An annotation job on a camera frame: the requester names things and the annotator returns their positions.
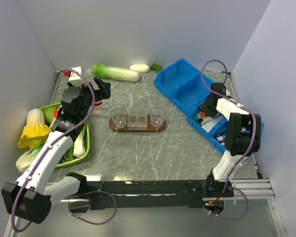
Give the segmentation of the clear plastic cup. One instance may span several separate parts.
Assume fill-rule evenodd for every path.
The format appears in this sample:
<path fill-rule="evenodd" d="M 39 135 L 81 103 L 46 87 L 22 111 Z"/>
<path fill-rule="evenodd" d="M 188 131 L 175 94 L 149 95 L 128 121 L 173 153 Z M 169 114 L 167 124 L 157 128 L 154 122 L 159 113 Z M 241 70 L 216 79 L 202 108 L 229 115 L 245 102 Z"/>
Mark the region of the clear plastic cup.
<path fill-rule="evenodd" d="M 125 108 L 118 107 L 111 111 L 111 119 L 117 128 L 124 128 L 127 124 L 127 111 Z"/>
<path fill-rule="evenodd" d="M 164 123 L 164 110 L 162 107 L 153 107 L 149 113 L 150 123 L 153 127 L 159 128 Z"/>

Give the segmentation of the clear acrylic toothbrush holder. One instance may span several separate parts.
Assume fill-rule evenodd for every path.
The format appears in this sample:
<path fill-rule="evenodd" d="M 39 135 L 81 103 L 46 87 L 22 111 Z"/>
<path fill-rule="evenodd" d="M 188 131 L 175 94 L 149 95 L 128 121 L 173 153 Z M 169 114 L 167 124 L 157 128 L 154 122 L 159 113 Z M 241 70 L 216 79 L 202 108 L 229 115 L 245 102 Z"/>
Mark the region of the clear acrylic toothbrush holder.
<path fill-rule="evenodd" d="M 148 128 L 148 116 L 127 115 L 127 126 L 130 130 L 146 130 Z"/>

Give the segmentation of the orange toothpaste tube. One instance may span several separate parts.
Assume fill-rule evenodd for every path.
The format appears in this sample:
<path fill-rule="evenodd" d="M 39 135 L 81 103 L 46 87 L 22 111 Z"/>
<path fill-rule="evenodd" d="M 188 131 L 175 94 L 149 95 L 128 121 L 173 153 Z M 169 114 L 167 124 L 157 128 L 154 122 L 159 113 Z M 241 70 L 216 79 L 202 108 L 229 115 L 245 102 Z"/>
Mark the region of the orange toothpaste tube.
<path fill-rule="evenodd" d="M 200 115 L 201 115 L 202 118 L 205 118 L 207 116 L 207 113 L 206 112 L 201 112 Z"/>

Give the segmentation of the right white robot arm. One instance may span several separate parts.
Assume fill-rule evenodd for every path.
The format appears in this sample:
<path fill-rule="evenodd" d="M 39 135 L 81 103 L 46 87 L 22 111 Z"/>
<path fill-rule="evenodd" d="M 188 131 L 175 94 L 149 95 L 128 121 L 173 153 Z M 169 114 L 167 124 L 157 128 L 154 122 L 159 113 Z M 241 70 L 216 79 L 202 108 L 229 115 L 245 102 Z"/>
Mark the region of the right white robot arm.
<path fill-rule="evenodd" d="M 223 83 L 213 83 L 210 95 L 201 106 L 201 117 L 223 116 L 227 121 L 223 157 L 212 171 L 214 180 L 205 185 L 206 193 L 218 196 L 223 186 L 221 182 L 231 179 L 242 161 L 260 149 L 261 116 L 244 109 L 233 98 L 226 96 Z"/>

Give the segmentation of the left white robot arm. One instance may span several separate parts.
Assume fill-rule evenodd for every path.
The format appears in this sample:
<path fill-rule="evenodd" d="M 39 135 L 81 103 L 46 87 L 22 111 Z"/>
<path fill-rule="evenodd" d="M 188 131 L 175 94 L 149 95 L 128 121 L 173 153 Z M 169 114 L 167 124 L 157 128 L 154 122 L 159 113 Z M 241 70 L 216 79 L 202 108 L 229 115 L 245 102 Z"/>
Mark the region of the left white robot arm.
<path fill-rule="evenodd" d="M 65 152 L 74 144 L 85 122 L 94 109 L 94 104 L 111 96 L 111 84 L 95 77 L 94 82 L 81 86 L 70 85 L 63 92 L 58 117 L 51 132 L 33 163 L 14 182 L 7 182 L 2 197 L 11 219 L 23 218 L 40 224 L 49 214 L 52 206 L 73 195 L 86 196 L 88 187 L 86 177 L 69 173 L 61 181 L 47 186 L 47 182 Z"/>

